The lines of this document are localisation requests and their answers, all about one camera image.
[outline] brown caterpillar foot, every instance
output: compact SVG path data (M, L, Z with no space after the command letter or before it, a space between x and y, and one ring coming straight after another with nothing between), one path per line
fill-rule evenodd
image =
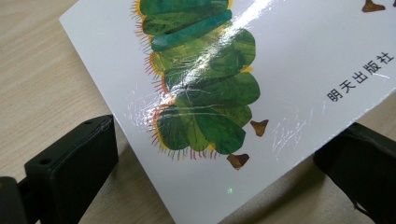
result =
M249 159L248 154L242 154L239 156L230 154L227 157L227 160L230 162L230 164L233 166L235 170L241 169L242 166L244 166L245 163L247 163L248 159Z
M364 7L361 10L363 12L374 12L374 11L385 10L385 7L374 3L366 3L366 5L364 5Z
M265 132L265 128L267 127L268 124L268 119L263 120L262 122L256 122L252 120L250 122L251 126L253 126L254 131L256 132L256 135L259 137L262 137Z

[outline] plastic wrap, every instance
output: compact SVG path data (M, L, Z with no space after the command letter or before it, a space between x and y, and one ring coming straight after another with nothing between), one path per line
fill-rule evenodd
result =
M177 223L221 221L396 87L393 2L149 2L61 22Z

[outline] green caterpillar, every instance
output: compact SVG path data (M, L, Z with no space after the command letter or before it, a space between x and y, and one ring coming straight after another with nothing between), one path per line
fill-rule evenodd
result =
M233 28L230 6L228 0L136 2L138 35L152 50L148 71L166 96L152 121L154 136L172 155L186 148L231 155L244 143L248 105L260 87L249 73L254 37Z

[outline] light wood surface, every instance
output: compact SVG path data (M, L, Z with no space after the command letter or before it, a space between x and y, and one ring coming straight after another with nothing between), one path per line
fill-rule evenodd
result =
M75 2L0 1L0 176L22 180L34 155L82 121L110 113L58 21ZM395 102L393 94L360 123L396 140ZM173 223L117 133L120 163L80 223ZM372 223L311 158L224 222Z

